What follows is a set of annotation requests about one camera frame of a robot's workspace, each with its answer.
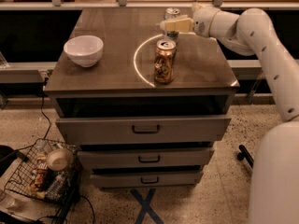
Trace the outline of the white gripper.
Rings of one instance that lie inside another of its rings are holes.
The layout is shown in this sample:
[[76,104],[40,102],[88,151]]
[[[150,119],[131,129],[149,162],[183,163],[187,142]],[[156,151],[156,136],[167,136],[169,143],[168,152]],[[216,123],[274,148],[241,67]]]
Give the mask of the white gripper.
[[[179,33],[188,33],[193,30],[197,35],[210,37],[211,24],[219,11],[215,7],[204,7],[194,3],[192,5],[192,19],[187,15],[181,15],[173,19],[175,30]],[[166,20],[160,22],[160,28],[166,31]]]

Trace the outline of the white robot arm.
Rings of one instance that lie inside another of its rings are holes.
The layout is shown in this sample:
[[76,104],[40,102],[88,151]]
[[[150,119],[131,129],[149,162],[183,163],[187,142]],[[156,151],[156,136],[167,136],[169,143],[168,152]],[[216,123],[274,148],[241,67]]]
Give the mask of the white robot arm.
[[170,32],[213,37],[241,55],[256,55],[282,123],[256,151],[249,196],[249,224],[299,224],[299,64],[280,42],[269,16],[259,8],[237,15],[192,6],[192,16],[164,20]]

